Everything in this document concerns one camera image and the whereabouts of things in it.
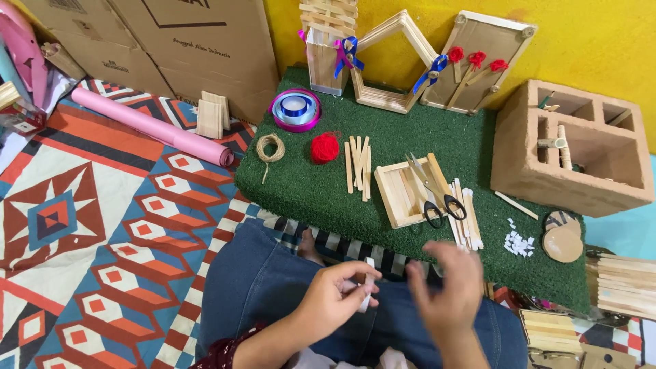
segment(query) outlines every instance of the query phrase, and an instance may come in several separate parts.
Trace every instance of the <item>black scissor handle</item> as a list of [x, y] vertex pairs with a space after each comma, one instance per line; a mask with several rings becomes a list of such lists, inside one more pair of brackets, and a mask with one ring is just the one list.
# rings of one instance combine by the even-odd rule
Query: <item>black scissor handle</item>
[[[451, 210], [449, 204], [455, 204], [458, 209], [462, 210], [462, 217], [459, 217], [453, 210]], [[451, 216], [456, 220], [463, 221], [465, 218], [467, 218], [467, 210], [464, 209], [462, 203], [460, 203], [455, 197], [451, 195], [444, 195], [444, 206], [447, 209], [447, 213], [451, 214]]]
[[[428, 214], [428, 210], [431, 209], [435, 210], [435, 212], [438, 214], [438, 218], [440, 218], [440, 223], [438, 225], [435, 225], [435, 223], [433, 223], [433, 219], [431, 219], [430, 215]], [[440, 209], [437, 207], [437, 205], [433, 204], [430, 201], [424, 203], [424, 218], [426, 218], [426, 221], [428, 222], [428, 224], [430, 224], [431, 227], [433, 228], [444, 227], [444, 218], [442, 218], [442, 215], [443, 214], [440, 211]]]

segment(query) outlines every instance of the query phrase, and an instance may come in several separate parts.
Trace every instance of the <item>blue ribbon bow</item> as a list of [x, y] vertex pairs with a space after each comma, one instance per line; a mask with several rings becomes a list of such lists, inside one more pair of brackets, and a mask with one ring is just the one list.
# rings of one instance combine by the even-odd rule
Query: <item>blue ribbon bow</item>
[[[344, 44], [346, 44], [345, 41], [350, 41], [353, 45], [350, 50], [346, 50], [346, 47], [344, 46]], [[356, 51], [358, 51], [358, 39], [355, 36], [350, 36], [341, 41], [337, 40], [335, 43], [337, 44], [338, 42], [340, 49], [337, 50], [337, 60], [335, 62], [335, 78], [339, 76], [339, 72], [344, 69], [344, 66], [348, 66], [349, 69], [353, 69], [353, 65], [355, 65], [359, 70], [364, 70], [365, 64], [356, 58]], [[351, 62], [347, 59], [347, 55], [349, 54], [351, 54], [353, 57], [353, 64], [351, 64]]]
[[[415, 88], [413, 89], [413, 93], [417, 94], [417, 90], [421, 85], [426, 82], [426, 80], [429, 78], [428, 74], [430, 72], [441, 72], [444, 68], [446, 68], [447, 63], [449, 62], [449, 59], [447, 58], [446, 55], [438, 55], [438, 57], [433, 61], [433, 65], [430, 66], [430, 69], [428, 72], [424, 73], [421, 77], [419, 77], [419, 80], [417, 80], [417, 83], [415, 83]], [[433, 83], [437, 82], [437, 78], [431, 78], [430, 83], [428, 84], [431, 86]]]

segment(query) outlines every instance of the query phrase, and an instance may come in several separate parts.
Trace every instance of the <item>pencil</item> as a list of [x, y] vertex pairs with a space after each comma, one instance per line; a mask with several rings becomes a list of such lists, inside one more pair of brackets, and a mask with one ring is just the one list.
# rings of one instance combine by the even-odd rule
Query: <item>pencil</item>
[[551, 91], [551, 93], [548, 96], [544, 97], [544, 100], [537, 106], [539, 109], [542, 109], [546, 106], [546, 103], [549, 101], [550, 98], [554, 97], [555, 91]]

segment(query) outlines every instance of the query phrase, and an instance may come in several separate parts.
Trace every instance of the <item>cardboard disc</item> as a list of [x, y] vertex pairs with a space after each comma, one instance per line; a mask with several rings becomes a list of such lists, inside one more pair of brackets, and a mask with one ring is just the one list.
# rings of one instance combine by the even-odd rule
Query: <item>cardboard disc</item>
[[571, 263], [583, 252], [581, 236], [567, 227], [548, 230], [542, 239], [542, 247], [550, 258], [561, 263]]
[[556, 227], [565, 227], [581, 237], [581, 224], [575, 218], [562, 210], [554, 211], [549, 214], [544, 224], [545, 230], [552, 230]]

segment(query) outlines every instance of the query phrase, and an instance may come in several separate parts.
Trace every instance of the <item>red flower decoration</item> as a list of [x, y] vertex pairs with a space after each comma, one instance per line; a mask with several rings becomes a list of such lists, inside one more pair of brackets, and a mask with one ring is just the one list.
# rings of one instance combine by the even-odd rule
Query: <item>red flower decoration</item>
[[464, 51], [462, 50], [462, 47], [451, 47], [451, 50], [449, 50], [449, 60], [451, 62], [457, 63], [461, 61], [462, 58], [464, 58]]
[[476, 68], [481, 68], [481, 63], [485, 60], [487, 55], [482, 51], [476, 51], [469, 55], [469, 62], [472, 63], [472, 71]]
[[502, 70], [508, 69], [508, 64], [503, 60], [503, 59], [496, 59], [492, 63], [490, 63], [490, 69], [492, 72], [499, 71], [501, 72]]

